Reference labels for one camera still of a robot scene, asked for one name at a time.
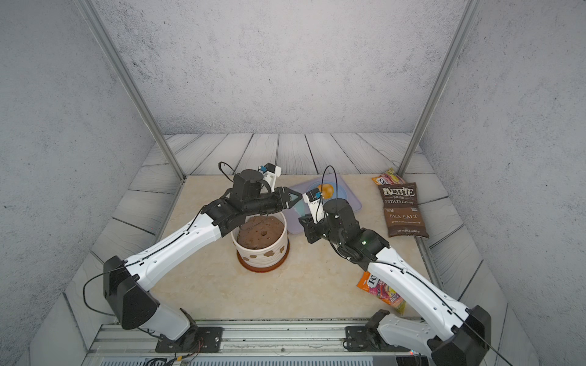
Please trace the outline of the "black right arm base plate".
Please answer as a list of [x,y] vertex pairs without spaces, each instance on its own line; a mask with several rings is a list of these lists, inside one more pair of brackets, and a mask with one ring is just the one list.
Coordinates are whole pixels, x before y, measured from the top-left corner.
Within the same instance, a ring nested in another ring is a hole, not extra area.
[[387,344],[375,330],[366,326],[347,326],[343,347],[349,352],[410,352],[405,347]]

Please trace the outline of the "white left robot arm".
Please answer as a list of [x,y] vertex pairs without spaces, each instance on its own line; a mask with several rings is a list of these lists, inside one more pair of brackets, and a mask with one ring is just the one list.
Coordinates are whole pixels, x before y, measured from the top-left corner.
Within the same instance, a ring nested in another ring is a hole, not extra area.
[[194,331],[194,320],[157,300],[151,289],[182,261],[227,236],[247,218],[293,208],[302,194],[276,186],[278,177],[276,167],[246,169],[233,177],[231,188],[175,233],[125,260],[111,257],[103,269],[104,297],[121,327],[158,332],[170,341]]

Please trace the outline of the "white ceramic pot with soil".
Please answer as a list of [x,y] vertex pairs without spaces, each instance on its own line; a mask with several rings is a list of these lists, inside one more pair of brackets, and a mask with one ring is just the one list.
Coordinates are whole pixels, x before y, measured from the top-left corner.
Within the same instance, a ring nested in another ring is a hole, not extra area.
[[283,213],[257,215],[230,233],[237,253],[255,267],[273,265],[282,257],[288,241],[288,227]]

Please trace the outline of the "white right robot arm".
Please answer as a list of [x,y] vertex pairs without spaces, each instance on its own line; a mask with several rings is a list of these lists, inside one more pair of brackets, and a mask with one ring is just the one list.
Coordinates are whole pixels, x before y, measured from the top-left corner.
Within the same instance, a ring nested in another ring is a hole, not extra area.
[[326,239],[339,256],[383,281],[422,317],[416,322],[380,310],[366,326],[372,346],[410,349],[434,365],[482,364],[491,348],[491,316],[485,309],[467,307],[419,274],[386,239],[360,227],[346,200],[304,201],[310,212],[299,222],[309,243]]

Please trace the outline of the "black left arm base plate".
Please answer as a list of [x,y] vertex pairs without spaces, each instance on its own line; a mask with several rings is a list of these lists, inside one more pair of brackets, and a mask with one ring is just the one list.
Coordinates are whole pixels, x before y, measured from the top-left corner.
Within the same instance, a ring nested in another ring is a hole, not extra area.
[[175,341],[163,336],[158,341],[155,352],[176,354],[218,353],[221,349],[223,332],[223,327],[193,326]]

